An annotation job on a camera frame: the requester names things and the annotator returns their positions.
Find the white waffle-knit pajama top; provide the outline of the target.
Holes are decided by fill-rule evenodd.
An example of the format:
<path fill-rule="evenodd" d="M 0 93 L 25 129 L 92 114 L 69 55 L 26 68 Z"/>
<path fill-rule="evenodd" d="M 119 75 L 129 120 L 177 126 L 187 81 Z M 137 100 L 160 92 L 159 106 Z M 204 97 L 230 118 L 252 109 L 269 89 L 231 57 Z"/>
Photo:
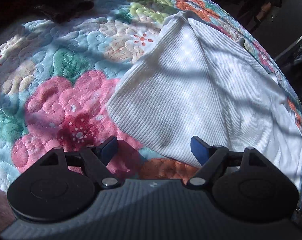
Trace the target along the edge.
<path fill-rule="evenodd" d="M 285 93 L 242 46 L 191 11 L 166 19 L 107 111 L 147 148 L 195 167 L 193 136 L 232 151 L 252 146 L 302 189 L 302 133 Z"/>

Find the floral quilted bedspread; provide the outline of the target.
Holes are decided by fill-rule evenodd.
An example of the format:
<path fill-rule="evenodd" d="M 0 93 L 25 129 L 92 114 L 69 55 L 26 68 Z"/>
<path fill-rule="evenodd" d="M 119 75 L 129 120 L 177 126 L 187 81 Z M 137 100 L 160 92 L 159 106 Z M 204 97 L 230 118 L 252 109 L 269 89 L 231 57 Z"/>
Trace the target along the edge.
<path fill-rule="evenodd" d="M 114 135 L 108 169 L 122 178 L 187 180 L 199 167 L 166 157 L 122 132 L 107 104 L 122 77 L 154 45 L 168 17 L 191 11 L 242 46 L 285 93 L 302 133 L 302 107 L 259 42 L 211 0 L 91 0 L 54 22 L 28 15 L 0 21 L 0 190 L 54 147 L 76 151 Z"/>

